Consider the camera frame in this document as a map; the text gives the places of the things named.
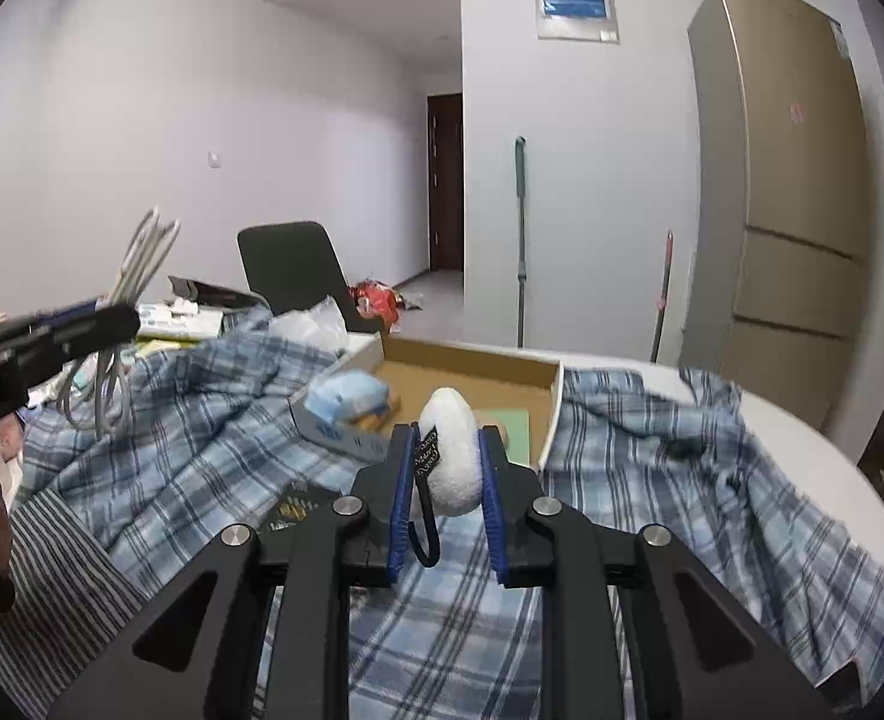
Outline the red plastic bag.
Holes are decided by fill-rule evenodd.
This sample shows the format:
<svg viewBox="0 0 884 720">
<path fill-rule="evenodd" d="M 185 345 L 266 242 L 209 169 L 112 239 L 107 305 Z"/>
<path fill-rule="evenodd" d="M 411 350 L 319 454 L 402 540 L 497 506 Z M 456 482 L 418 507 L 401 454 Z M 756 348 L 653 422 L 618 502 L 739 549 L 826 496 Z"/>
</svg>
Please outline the red plastic bag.
<svg viewBox="0 0 884 720">
<path fill-rule="evenodd" d="M 364 280 L 349 288 L 359 316 L 365 320 L 378 320 L 383 330 L 389 332 L 400 321 L 400 294 L 388 284 Z"/>
</svg>

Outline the dark wooden door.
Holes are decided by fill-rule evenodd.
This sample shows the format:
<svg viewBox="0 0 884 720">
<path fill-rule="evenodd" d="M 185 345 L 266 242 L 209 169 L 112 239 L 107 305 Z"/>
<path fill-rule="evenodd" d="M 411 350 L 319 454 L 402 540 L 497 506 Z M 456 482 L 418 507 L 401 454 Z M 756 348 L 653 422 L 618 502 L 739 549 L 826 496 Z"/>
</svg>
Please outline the dark wooden door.
<svg viewBox="0 0 884 720">
<path fill-rule="evenodd" d="M 463 96 L 427 98 L 430 268 L 465 268 Z"/>
</svg>

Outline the grey striped cloth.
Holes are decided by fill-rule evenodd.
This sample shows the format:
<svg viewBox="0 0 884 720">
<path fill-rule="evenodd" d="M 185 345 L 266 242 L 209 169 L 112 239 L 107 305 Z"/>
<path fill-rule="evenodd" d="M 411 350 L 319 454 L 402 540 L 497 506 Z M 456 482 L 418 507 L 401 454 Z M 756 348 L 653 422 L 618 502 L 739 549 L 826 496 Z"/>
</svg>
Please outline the grey striped cloth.
<svg viewBox="0 0 884 720">
<path fill-rule="evenodd" d="M 149 600 L 53 491 L 15 507 L 0 619 L 0 684 L 25 717 L 43 718 Z"/>
</svg>

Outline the white tissue box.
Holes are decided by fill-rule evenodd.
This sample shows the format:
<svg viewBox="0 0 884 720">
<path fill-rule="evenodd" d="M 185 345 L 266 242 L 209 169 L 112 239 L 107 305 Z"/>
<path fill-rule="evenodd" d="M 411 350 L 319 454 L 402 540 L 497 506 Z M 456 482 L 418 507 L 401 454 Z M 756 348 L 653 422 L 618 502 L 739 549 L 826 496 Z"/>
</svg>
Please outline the white tissue box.
<svg viewBox="0 0 884 720">
<path fill-rule="evenodd" d="M 222 310 L 201 307 L 176 298 L 173 304 L 139 304 L 139 338 L 170 341 L 204 341 L 222 332 Z"/>
</svg>

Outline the clear plastic bag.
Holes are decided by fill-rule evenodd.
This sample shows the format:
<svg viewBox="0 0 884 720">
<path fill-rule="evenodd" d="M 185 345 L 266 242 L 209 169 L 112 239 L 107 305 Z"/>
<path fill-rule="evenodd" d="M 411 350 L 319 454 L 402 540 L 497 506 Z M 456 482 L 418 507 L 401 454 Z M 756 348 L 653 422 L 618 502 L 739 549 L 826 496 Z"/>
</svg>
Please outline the clear plastic bag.
<svg viewBox="0 0 884 720">
<path fill-rule="evenodd" d="M 273 337 L 305 344 L 332 355 L 341 355 L 349 348 L 349 330 L 332 296 L 326 296 L 310 309 L 289 310 L 286 314 L 272 317 L 269 333 Z"/>
</svg>

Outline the blue Babycare wipes pack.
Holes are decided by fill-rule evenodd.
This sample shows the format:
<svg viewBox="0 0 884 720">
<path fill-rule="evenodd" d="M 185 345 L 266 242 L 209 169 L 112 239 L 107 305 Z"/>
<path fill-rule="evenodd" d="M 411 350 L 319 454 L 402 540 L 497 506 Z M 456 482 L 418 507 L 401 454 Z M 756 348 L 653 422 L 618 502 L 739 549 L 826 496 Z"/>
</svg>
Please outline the blue Babycare wipes pack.
<svg viewBox="0 0 884 720">
<path fill-rule="evenodd" d="M 365 371 L 343 371 L 313 382 L 304 403 L 313 416 L 334 424 L 382 410 L 388 399 L 389 387 L 383 380 Z"/>
</svg>

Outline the open cardboard box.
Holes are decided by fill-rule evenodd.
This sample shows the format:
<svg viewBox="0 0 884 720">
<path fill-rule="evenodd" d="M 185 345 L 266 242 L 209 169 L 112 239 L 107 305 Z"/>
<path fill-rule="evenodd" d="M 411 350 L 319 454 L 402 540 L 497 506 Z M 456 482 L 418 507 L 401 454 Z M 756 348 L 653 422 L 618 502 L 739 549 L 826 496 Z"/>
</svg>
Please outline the open cardboard box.
<svg viewBox="0 0 884 720">
<path fill-rule="evenodd" d="M 365 371 L 388 383 L 401 405 L 377 434 L 352 426 L 326 424 L 305 408 L 307 390 L 289 400 L 290 414 L 302 437 L 355 460 L 382 460 L 391 429 L 414 422 L 430 395 L 442 387 L 458 390 L 473 410 L 526 410 L 531 433 L 528 468 L 541 470 L 556 437 L 564 390 L 564 366 L 554 359 L 527 358 L 520 349 L 471 348 L 404 337 L 364 337 L 354 333 L 349 351 L 315 377 Z"/>
</svg>

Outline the small black box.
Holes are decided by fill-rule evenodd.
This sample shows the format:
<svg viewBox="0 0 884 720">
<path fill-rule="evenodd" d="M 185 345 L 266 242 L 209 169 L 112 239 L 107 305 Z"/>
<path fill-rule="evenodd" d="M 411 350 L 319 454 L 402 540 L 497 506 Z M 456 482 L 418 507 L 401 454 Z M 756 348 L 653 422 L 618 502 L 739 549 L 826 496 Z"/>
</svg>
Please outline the small black box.
<svg viewBox="0 0 884 720">
<path fill-rule="evenodd" d="M 258 532 L 261 535 L 270 535 L 282 532 L 287 528 L 295 527 L 304 522 L 311 512 L 320 507 L 329 507 L 341 493 L 320 486 L 320 484 L 308 483 L 296 479 L 284 486 L 281 494 L 271 505 L 268 513 L 259 523 Z"/>
</svg>

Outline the blue plaid shirt cloth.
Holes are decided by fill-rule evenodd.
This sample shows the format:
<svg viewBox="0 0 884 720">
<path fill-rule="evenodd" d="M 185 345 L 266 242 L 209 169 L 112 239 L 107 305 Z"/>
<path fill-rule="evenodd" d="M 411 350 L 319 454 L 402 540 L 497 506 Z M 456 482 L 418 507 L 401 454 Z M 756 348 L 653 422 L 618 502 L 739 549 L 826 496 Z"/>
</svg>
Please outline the blue plaid shirt cloth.
<svg viewBox="0 0 884 720">
<path fill-rule="evenodd" d="M 298 434 L 289 400 L 331 364 L 233 316 L 224 337 L 140 359 L 111 436 L 51 406 L 25 421 L 14 511 L 56 493 L 149 598 L 230 523 L 263 520 L 287 483 L 344 491 L 359 466 Z M 546 493 L 623 532 L 671 530 L 811 681 L 855 665 L 884 683 L 884 569 L 799 493 L 751 436 L 738 387 L 682 372 L 689 398 L 629 371 L 572 371 Z M 357 718 L 529 718 L 540 695 L 541 598 L 492 574 L 479 515 L 440 525 L 442 561 L 407 566 L 350 606 Z"/>
</svg>

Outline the black office chair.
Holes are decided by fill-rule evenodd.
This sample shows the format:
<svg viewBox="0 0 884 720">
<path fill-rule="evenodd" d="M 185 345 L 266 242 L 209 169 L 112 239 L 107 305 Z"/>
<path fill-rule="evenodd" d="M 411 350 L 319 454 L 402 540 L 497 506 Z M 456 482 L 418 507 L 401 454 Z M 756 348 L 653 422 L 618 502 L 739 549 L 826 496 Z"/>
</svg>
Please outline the black office chair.
<svg viewBox="0 0 884 720">
<path fill-rule="evenodd" d="M 360 314 L 326 229 L 314 221 L 261 224 L 236 234 L 248 288 L 275 316 L 334 299 L 347 330 L 385 333 L 380 317 Z"/>
</svg>

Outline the gold refrigerator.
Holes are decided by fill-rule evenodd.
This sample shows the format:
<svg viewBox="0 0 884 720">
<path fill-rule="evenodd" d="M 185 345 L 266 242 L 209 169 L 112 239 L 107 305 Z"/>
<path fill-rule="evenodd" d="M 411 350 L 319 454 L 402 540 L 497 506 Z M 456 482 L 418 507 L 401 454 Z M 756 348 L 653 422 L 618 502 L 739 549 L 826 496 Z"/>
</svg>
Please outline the gold refrigerator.
<svg viewBox="0 0 884 720">
<path fill-rule="evenodd" d="M 823 431 L 865 314 L 873 232 L 846 38 L 803 0 L 702 0 L 688 36 L 700 193 L 679 360 Z"/>
</svg>

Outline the yellow blue battery pack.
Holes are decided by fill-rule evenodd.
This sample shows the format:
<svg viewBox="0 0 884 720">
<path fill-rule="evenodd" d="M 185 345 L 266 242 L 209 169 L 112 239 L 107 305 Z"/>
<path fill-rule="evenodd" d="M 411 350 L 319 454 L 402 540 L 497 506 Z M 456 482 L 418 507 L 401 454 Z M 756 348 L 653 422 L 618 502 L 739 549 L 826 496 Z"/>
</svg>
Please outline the yellow blue battery pack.
<svg viewBox="0 0 884 720">
<path fill-rule="evenodd" d="M 354 421 L 355 429 L 364 431 L 364 433 L 377 434 L 383 424 L 393 418 L 400 405 L 401 398 L 398 395 L 389 394 L 388 400 L 383 405 L 377 406 L 375 410 L 368 411 Z"/>
</svg>

